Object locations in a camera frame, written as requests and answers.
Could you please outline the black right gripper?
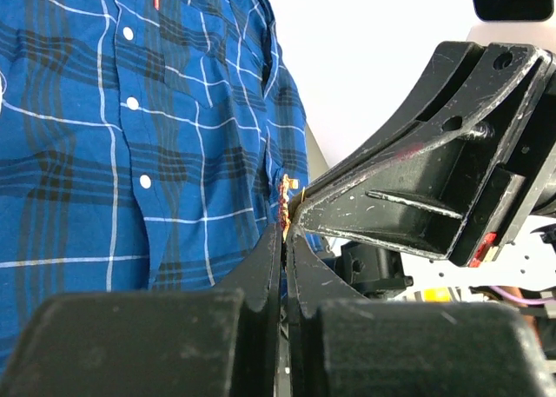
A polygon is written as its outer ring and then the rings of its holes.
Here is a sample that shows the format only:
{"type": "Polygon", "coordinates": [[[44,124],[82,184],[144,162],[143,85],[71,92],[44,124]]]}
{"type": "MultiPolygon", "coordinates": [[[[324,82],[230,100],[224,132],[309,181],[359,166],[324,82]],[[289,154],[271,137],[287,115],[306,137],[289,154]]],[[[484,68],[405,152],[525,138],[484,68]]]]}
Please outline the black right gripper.
{"type": "Polygon", "coordinates": [[[555,214],[555,56],[491,43],[431,119],[310,197],[296,228],[460,267],[555,214]]]}

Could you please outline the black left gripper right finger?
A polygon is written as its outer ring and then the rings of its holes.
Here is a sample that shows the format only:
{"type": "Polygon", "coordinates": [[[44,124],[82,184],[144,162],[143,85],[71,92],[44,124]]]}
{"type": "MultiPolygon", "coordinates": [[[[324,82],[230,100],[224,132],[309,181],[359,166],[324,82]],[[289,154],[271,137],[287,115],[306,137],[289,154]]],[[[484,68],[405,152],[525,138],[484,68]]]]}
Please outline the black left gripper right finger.
{"type": "Polygon", "coordinates": [[[286,243],[295,396],[552,396],[533,333],[493,303],[372,301],[311,250],[286,243]]]}

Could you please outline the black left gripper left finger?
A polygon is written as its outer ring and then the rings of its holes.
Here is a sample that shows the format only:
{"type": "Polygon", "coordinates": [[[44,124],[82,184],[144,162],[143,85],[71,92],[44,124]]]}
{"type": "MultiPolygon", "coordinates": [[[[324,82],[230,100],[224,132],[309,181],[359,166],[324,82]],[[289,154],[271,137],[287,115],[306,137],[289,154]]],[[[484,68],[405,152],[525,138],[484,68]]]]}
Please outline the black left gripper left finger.
{"type": "Polygon", "coordinates": [[[4,396],[270,396],[279,346],[281,227],[214,287],[61,294],[24,329],[4,396]]]}

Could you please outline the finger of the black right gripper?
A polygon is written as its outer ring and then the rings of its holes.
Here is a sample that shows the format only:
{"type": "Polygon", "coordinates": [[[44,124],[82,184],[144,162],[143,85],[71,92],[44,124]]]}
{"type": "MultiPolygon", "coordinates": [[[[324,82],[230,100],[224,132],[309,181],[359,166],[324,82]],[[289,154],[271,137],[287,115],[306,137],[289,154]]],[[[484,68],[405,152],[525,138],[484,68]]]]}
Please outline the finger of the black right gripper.
{"type": "Polygon", "coordinates": [[[306,188],[305,196],[324,189],[427,122],[467,80],[486,48],[472,42],[442,42],[400,107],[361,146],[306,188]]]}

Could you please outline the red maple leaf brooch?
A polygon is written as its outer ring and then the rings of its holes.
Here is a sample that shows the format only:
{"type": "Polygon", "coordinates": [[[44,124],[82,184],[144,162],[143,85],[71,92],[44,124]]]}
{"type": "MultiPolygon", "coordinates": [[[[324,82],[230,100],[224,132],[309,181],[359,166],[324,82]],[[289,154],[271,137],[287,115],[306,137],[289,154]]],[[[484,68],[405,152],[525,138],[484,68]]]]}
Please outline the red maple leaf brooch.
{"type": "Polygon", "coordinates": [[[288,231],[291,225],[289,191],[291,189],[298,189],[299,187],[300,181],[298,179],[291,178],[288,174],[284,174],[281,178],[279,184],[279,221],[281,224],[281,240],[283,243],[285,243],[288,238],[288,231]]]}

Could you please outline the blue plaid button shirt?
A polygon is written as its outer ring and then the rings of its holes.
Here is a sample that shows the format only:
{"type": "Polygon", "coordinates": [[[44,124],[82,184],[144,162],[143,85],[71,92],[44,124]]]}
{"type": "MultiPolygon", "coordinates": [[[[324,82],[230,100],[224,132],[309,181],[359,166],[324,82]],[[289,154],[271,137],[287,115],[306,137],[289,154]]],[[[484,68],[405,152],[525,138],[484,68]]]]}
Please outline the blue plaid button shirt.
{"type": "Polygon", "coordinates": [[[54,294],[214,286],[309,181],[268,0],[1,0],[1,358],[54,294]]]}

